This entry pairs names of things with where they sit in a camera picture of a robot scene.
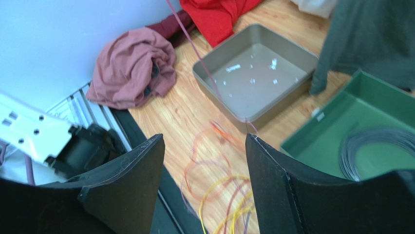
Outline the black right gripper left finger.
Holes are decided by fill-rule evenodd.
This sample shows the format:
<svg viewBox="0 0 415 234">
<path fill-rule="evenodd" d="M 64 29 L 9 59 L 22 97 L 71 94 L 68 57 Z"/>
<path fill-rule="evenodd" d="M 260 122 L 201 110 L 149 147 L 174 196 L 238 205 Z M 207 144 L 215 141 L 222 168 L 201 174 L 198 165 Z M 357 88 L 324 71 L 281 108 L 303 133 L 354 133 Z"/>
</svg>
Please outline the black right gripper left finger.
<svg viewBox="0 0 415 234">
<path fill-rule="evenodd" d="M 137 154 L 113 159 L 67 182 L 39 186 L 0 181 L 0 231 L 3 234 L 130 234 L 137 225 L 119 222 L 128 202 L 117 201 L 127 191 L 129 174 L 123 161 Z"/>
</svg>

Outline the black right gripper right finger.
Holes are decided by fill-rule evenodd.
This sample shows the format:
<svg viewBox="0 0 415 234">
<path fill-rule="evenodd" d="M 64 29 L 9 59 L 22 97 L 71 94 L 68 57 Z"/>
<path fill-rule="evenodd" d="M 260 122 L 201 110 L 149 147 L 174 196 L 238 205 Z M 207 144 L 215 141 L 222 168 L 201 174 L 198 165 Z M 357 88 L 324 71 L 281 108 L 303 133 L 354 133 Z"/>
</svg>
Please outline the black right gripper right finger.
<svg viewBox="0 0 415 234">
<path fill-rule="evenodd" d="M 309 167 L 254 134 L 245 147 L 260 233 L 414 233 L 413 170 L 356 182 Z"/>
</svg>

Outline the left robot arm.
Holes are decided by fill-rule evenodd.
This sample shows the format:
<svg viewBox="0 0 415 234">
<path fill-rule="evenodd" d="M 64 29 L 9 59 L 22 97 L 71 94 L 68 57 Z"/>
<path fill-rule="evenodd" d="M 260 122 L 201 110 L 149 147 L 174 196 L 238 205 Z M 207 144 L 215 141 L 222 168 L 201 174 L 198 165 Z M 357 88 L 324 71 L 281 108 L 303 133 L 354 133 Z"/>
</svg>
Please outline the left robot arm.
<svg viewBox="0 0 415 234">
<path fill-rule="evenodd" d="M 0 94 L 0 176 L 42 185 L 63 182 L 131 150 L 108 107 L 84 87 L 48 111 Z"/>
</svg>

